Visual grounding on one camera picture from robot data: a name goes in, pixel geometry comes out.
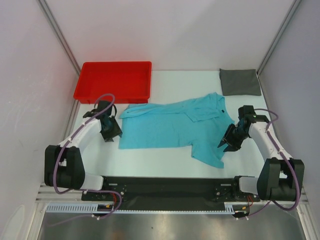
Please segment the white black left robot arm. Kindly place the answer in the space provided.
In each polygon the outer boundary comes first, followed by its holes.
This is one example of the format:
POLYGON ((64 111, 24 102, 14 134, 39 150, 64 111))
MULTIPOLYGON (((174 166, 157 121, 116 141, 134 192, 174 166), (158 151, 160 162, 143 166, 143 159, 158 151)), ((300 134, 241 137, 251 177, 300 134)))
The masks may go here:
POLYGON ((85 171, 82 153, 94 137, 113 142, 122 136, 116 121, 117 108, 111 101, 100 100, 98 104, 83 115, 83 121, 70 136, 57 145, 49 145, 44 152, 44 183, 53 187, 58 194, 69 190, 93 191, 100 200, 110 196, 111 188, 104 184, 101 175, 85 171))

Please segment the red plastic tray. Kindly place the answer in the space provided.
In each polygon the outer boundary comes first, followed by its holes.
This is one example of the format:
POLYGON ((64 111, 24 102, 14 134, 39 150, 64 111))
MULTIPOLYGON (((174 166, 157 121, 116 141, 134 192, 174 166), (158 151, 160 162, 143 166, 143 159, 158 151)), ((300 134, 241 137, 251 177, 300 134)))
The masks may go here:
POLYGON ((73 94, 82 104, 93 104, 113 94, 116 104, 144 104, 151 94, 150 61, 85 62, 73 94))

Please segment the folded grey t-shirt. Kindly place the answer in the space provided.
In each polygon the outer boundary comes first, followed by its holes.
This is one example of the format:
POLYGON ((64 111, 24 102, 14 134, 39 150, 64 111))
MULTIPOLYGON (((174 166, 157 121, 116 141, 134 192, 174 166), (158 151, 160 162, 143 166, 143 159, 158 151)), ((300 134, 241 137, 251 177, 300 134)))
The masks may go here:
POLYGON ((219 69, 224 96, 261 96, 261 87, 255 69, 219 69))

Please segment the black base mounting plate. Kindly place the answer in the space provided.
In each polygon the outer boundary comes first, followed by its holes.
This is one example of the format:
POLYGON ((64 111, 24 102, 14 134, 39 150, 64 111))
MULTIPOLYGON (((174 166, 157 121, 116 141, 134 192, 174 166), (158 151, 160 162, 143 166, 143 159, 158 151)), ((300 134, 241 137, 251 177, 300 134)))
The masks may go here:
POLYGON ((162 178, 162 177, 105 177, 102 189, 110 193, 88 192, 83 201, 107 202, 120 194, 117 202, 126 210, 209 210, 219 205, 255 203, 260 198, 239 190, 234 178, 162 178))

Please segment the right aluminium corner post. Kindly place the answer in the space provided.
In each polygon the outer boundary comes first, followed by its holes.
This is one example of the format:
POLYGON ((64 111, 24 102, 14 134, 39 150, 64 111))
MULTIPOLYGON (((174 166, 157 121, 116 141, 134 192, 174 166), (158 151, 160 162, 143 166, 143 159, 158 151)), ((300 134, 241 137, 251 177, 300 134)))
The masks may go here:
POLYGON ((278 43, 280 42, 282 36, 284 35, 286 29, 288 28, 289 24, 293 20, 296 12, 298 11, 300 5, 302 4, 303 0, 294 0, 287 11, 282 23, 280 24, 280 27, 278 28, 269 48, 267 49, 267 52, 265 53, 261 63, 259 64, 256 73, 259 77, 261 73, 263 72, 264 68, 266 67, 268 61, 270 60, 271 56, 273 55, 278 43))

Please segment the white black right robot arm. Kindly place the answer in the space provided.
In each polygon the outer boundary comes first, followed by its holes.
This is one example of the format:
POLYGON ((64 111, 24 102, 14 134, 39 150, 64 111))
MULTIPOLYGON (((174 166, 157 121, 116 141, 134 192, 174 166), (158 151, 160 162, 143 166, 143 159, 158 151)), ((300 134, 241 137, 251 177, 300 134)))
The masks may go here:
POLYGON ((238 183, 230 188, 231 196, 242 201, 248 194, 257 195, 264 201, 300 200, 305 165, 293 158, 276 138, 267 116, 258 115, 252 105, 238 109, 238 123, 230 124, 219 146, 226 146, 224 152, 241 149, 244 140, 254 141, 264 160, 258 177, 239 176, 238 183))

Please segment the left aluminium corner post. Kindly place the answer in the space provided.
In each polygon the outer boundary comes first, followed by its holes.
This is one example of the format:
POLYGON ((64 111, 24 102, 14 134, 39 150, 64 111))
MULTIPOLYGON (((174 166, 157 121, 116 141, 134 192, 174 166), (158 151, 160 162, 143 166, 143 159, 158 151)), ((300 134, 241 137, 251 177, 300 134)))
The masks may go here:
POLYGON ((39 5, 42 13, 44 14, 49 26, 51 27, 54 35, 56 36, 58 42, 60 43, 63 51, 65 52, 68 60, 70 61, 73 69, 75 70, 76 74, 79 76, 81 73, 80 65, 78 64, 75 55, 72 52, 70 45, 68 44, 65 35, 63 34, 59 23, 57 22, 48 2, 46 0, 37 0, 37 4, 39 5))

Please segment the aluminium corner post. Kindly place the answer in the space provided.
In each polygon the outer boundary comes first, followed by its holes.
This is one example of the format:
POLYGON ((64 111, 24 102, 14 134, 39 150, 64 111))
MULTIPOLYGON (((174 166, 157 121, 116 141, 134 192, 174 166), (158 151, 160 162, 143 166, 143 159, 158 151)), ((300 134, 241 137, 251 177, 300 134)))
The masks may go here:
POLYGON ((46 0, 37 0, 37 4, 39 5, 42 13, 44 14, 49 26, 51 27, 54 35, 56 36, 58 42, 60 43, 63 51, 65 52, 68 60, 70 61, 73 69, 75 70, 76 74, 79 76, 81 73, 80 65, 78 64, 75 55, 72 52, 70 45, 68 44, 65 35, 63 34, 59 23, 57 22, 48 2, 46 0))
POLYGON ((289 24, 293 20, 296 12, 298 11, 300 5, 302 4, 303 0, 294 0, 287 11, 282 23, 280 24, 280 27, 278 28, 269 48, 267 49, 267 52, 265 53, 261 63, 259 64, 256 73, 259 77, 261 73, 263 72, 264 68, 266 67, 268 61, 270 60, 271 56, 273 55, 278 43, 280 42, 282 36, 284 35, 286 29, 288 28, 289 24))

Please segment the light blue t-shirt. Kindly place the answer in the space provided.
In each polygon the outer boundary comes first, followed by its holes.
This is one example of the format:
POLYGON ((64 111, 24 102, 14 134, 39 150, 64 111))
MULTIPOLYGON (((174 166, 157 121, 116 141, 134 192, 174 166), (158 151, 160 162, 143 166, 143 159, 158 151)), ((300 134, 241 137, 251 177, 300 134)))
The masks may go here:
POLYGON ((192 158, 224 168, 218 145, 234 121, 225 97, 216 92, 170 104, 130 104, 119 118, 122 150, 190 146, 192 158))

